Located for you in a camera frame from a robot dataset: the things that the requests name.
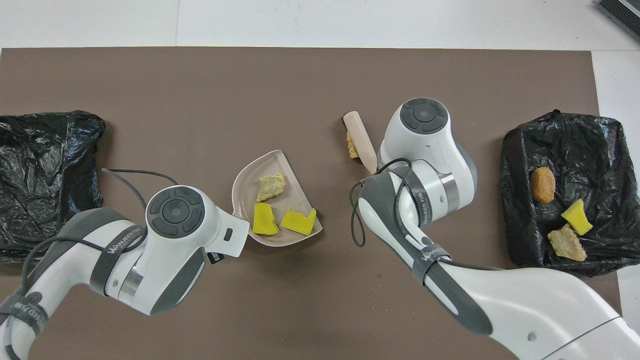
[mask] black strap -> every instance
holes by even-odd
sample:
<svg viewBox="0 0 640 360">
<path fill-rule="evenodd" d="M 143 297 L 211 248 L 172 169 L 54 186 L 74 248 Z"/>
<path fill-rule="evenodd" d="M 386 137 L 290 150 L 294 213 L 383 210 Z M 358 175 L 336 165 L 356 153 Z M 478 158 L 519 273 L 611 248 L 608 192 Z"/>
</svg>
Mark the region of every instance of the black strap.
<svg viewBox="0 0 640 360">
<path fill-rule="evenodd" d="M 429 271 L 431 265 L 438 261 L 441 256 L 449 256 L 449 253 L 440 245 L 430 243 L 413 258 L 411 273 L 420 285 L 424 285 L 424 276 L 427 274 L 427 271 Z"/>
<path fill-rule="evenodd" d="M 97 292 L 100 295 L 107 296 L 104 291 L 104 287 L 107 285 L 107 280 L 113 271 L 113 267 L 116 266 L 118 258 L 135 239 L 139 238 L 143 234 L 143 229 L 138 225 L 129 226 L 122 231 L 118 236 L 107 245 L 98 261 L 96 261 L 91 273 L 91 279 L 89 280 L 89 287 L 91 290 Z"/>
<path fill-rule="evenodd" d="M 11 359 L 11 360 L 20 360 L 18 355 L 15 353 L 15 351 L 13 351 L 13 346 L 11 344 L 6 345 L 4 347 L 4 351 L 6 351 L 6 354 L 9 355 L 9 359 Z"/>
<path fill-rule="evenodd" d="M 415 207 L 418 209 L 420 223 L 419 227 L 428 225 L 433 220 L 433 212 L 431 211 L 431 203 L 429 203 L 429 195 L 422 185 L 422 181 L 418 175 L 410 167 L 397 167 L 391 170 L 395 175 L 404 179 L 404 183 L 411 192 Z"/>
<path fill-rule="evenodd" d="M 0 304 L 0 314 L 11 315 L 29 325 L 38 336 L 49 321 L 47 311 L 35 301 L 22 295 L 11 295 Z"/>
</svg>

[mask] white plate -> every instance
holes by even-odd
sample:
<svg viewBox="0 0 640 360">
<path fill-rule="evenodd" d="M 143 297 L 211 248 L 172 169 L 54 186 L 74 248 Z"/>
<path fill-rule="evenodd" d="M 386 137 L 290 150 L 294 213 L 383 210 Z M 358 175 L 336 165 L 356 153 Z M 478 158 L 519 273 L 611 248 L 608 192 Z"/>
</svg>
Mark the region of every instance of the white plate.
<svg viewBox="0 0 640 360">
<path fill-rule="evenodd" d="M 255 198 L 260 189 L 260 180 L 258 178 L 265 175 L 273 175 L 276 172 L 284 175 L 286 183 L 284 191 L 280 195 L 264 202 L 271 205 L 280 231 L 275 235 L 263 236 L 252 231 L 253 205 L 256 203 Z M 287 209 L 291 208 L 291 211 L 308 216 L 312 208 L 305 192 L 302 191 L 296 174 L 294 174 L 289 164 L 289 160 L 281 150 L 274 150 L 262 155 L 238 173 L 231 190 L 231 201 L 234 205 L 234 215 L 249 221 L 251 224 L 249 235 L 257 242 L 267 246 L 282 247 L 291 245 L 322 231 L 322 225 L 317 217 L 314 222 L 314 228 L 309 235 L 300 234 L 280 226 Z"/>
</svg>

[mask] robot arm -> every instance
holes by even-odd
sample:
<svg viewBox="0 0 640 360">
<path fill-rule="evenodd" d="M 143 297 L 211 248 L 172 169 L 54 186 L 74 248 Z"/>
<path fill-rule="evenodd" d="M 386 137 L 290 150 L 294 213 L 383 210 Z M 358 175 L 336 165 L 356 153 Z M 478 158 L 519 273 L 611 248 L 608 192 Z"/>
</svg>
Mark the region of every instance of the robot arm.
<svg viewBox="0 0 640 360">
<path fill-rule="evenodd" d="M 474 168 L 468 163 L 470 159 L 458 153 L 452 140 L 442 141 L 448 136 L 438 131 L 449 132 L 445 125 L 421 135 L 428 139 L 402 141 L 403 132 L 411 133 L 409 137 L 416 134 L 407 126 L 415 119 L 397 118 L 403 113 L 416 117 L 415 111 L 403 111 L 403 107 L 419 109 L 425 102 L 436 109 L 441 106 L 431 99 L 418 100 L 405 103 L 396 112 L 380 152 L 381 161 L 397 156 L 409 163 L 389 167 L 390 171 L 364 182 L 358 208 L 367 226 L 457 321 L 474 333 L 497 340 L 521 359 L 640 358 L 638 335 L 574 276 L 543 268 L 490 270 L 462 265 L 451 261 L 448 253 L 424 234 L 422 228 L 431 221 L 471 201 L 460 194 L 469 188 L 475 193 L 471 185 L 475 181 L 469 181 Z M 408 143 L 414 147 L 404 149 Z M 439 143 L 439 147 L 425 143 Z M 453 164 L 462 160 L 467 164 Z M 430 161 L 439 161 L 439 169 Z M 440 176 L 445 171 L 442 163 L 462 170 L 452 171 L 452 177 Z"/>
<path fill-rule="evenodd" d="M 249 228 L 248 222 L 226 214 L 189 186 L 155 194 L 146 221 L 144 238 L 141 227 L 111 209 L 87 210 L 71 218 L 26 287 L 0 306 L 0 359 L 26 359 L 48 317 L 75 284 L 88 284 L 147 315 L 170 310 L 198 279 L 207 255 L 212 262 L 223 254 L 240 255 Z M 144 242 L 130 246 L 138 240 Z"/>
</svg>

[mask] black garbage bag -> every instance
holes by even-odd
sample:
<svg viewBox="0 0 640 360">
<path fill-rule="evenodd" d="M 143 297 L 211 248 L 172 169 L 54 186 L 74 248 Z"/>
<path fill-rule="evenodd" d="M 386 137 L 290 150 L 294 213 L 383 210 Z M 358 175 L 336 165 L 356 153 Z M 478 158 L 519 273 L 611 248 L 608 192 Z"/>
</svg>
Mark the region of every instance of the black garbage bag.
<svg viewBox="0 0 640 360">
<path fill-rule="evenodd" d="M 548 167 L 555 199 L 533 200 L 533 170 Z M 511 130 L 502 142 L 500 189 L 509 257 L 589 277 L 640 263 L 640 206 L 622 125 L 614 119 L 554 110 Z M 560 215 L 576 200 L 593 228 L 579 236 L 587 258 L 556 256 L 547 235 L 566 224 Z"/>
<path fill-rule="evenodd" d="M 104 121 L 85 112 L 0 116 L 0 262 L 21 262 L 80 211 L 102 206 Z"/>
</svg>

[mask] food scrap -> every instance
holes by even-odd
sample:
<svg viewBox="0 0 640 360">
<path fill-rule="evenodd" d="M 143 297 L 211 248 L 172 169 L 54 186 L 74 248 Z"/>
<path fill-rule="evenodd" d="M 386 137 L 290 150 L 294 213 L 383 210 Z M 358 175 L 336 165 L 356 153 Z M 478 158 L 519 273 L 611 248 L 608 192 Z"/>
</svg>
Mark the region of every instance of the food scrap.
<svg viewBox="0 0 640 360">
<path fill-rule="evenodd" d="M 552 231 L 547 237 L 556 255 L 576 261 L 584 261 L 587 258 L 587 253 L 584 252 L 570 224 L 565 224 L 560 230 Z"/>
<path fill-rule="evenodd" d="M 589 223 L 589 220 L 587 220 L 587 216 L 584 214 L 584 202 L 582 199 L 578 199 L 578 201 L 574 202 L 560 216 L 565 218 L 569 224 L 571 224 L 575 232 L 581 236 L 586 234 L 593 227 L 593 225 Z"/>
<path fill-rule="evenodd" d="M 296 231 L 304 235 L 310 235 L 311 230 L 314 228 L 314 222 L 316 221 L 316 209 L 312 208 L 309 216 L 291 211 L 291 208 L 287 210 L 287 213 L 282 218 L 280 226 Z"/>
<path fill-rule="evenodd" d="M 259 177 L 258 180 L 260 180 L 260 190 L 258 191 L 258 196 L 255 198 L 257 202 L 276 197 L 284 191 L 284 175 L 279 172 L 273 175 Z"/>
<path fill-rule="evenodd" d="M 531 193 L 533 199 L 541 204 L 554 200 L 556 179 L 548 167 L 539 167 L 531 174 Z"/>
<path fill-rule="evenodd" d="M 351 159 L 360 157 L 360 155 L 358 155 L 358 151 L 356 150 L 356 146 L 353 145 L 353 139 L 351 139 L 349 131 L 347 131 L 347 149 L 349 149 L 349 157 Z"/>
<path fill-rule="evenodd" d="M 256 202 L 253 206 L 252 231 L 256 234 L 275 235 L 279 230 L 271 205 L 265 202 Z"/>
</svg>

